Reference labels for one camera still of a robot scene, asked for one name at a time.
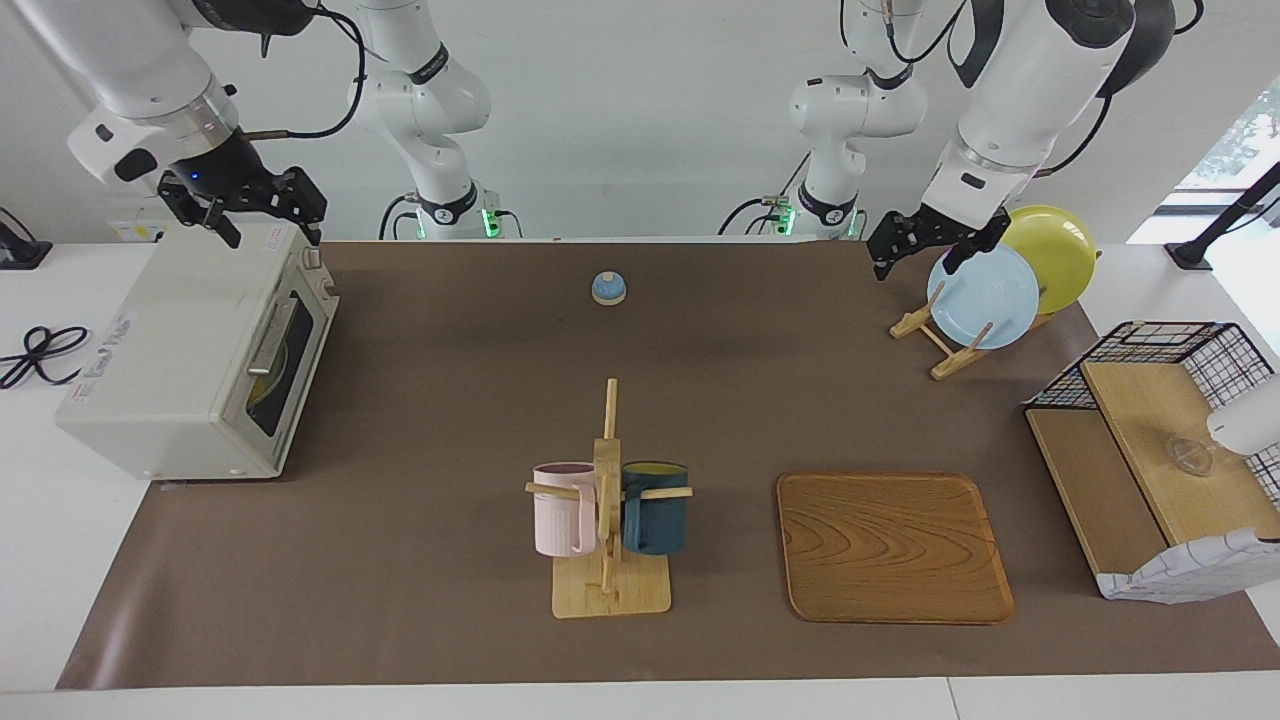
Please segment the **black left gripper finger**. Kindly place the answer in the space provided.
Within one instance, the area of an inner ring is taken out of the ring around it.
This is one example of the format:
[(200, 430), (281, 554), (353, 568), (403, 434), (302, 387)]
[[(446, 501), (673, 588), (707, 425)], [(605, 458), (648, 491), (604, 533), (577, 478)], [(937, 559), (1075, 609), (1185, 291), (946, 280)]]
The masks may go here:
[(1007, 211), (997, 211), (984, 227), (961, 237), (943, 256), (943, 270), (954, 275), (960, 266), (979, 252), (991, 252), (1011, 224)]
[(897, 261), (916, 252), (914, 232), (919, 224), (918, 218), (900, 211), (887, 211), (881, 218), (867, 240), (877, 281), (884, 281)]

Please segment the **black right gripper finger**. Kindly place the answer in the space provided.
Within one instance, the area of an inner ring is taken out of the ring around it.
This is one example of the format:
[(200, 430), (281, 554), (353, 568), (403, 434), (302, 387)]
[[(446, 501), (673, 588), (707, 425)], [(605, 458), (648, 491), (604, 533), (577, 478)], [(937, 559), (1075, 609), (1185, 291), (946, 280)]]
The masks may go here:
[(321, 223), (328, 200), (301, 167), (270, 176), (270, 197), (264, 213), (297, 225), (311, 246), (321, 243)]
[(164, 172), (157, 183), (157, 196), (184, 227), (202, 227), (218, 234), (229, 249), (241, 246), (242, 234), (225, 217), (220, 199), (206, 200), (184, 184), (174, 172)]

